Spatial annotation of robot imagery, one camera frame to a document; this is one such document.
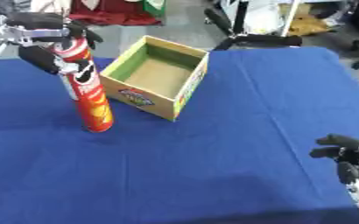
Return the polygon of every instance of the blue cloth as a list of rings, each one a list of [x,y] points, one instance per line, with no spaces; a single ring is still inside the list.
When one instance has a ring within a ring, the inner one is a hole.
[[[359,138],[359,85],[330,51],[212,52],[176,123],[111,105],[89,133],[58,78],[0,60],[0,224],[359,224],[335,164],[308,156]]]

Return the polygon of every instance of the floor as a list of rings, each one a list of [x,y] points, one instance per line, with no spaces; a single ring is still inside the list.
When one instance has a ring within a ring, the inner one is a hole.
[[[224,35],[213,25],[204,24],[203,11],[206,0],[170,0],[164,26],[94,26],[91,29],[102,35],[105,42],[95,50],[96,57],[116,57],[143,35],[168,39],[184,45],[210,50],[223,40]],[[359,34],[352,28],[342,27],[337,32],[304,38],[305,46],[324,46],[341,56],[341,63],[359,78],[359,70],[349,68],[359,52],[348,49]],[[3,58],[17,57],[16,49],[10,47]]]

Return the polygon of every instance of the robotic hand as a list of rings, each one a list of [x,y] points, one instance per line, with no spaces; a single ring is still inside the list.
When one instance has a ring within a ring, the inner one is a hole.
[[[68,65],[47,50],[53,43],[66,46],[72,39],[79,38],[85,38],[92,49],[95,49],[95,42],[103,42],[84,24],[54,13],[22,12],[0,16],[0,54],[7,45],[16,45],[21,59],[50,74],[70,72],[69,67],[80,72],[88,65],[86,61]]]
[[[359,140],[330,134],[317,141],[320,145],[332,145],[313,149],[312,158],[332,158],[337,163],[339,180],[359,207]]]

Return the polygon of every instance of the red can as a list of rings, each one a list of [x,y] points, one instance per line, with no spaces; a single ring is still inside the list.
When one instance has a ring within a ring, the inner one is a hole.
[[[56,44],[52,49],[66,62],[88,60],[88,65],[83,71],[61,74],[60,77],[74,99],[87,128],[92,132],[108,130],[113,125],[114,118],[87,40],[75,38],[70,41],[67,49],[64,49],[62,44]]]

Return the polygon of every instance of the open box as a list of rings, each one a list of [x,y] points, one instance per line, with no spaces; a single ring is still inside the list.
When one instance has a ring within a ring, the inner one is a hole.
[[[174,121],[203,79],[208,52],[142,37],[101,72],[108,97]]]

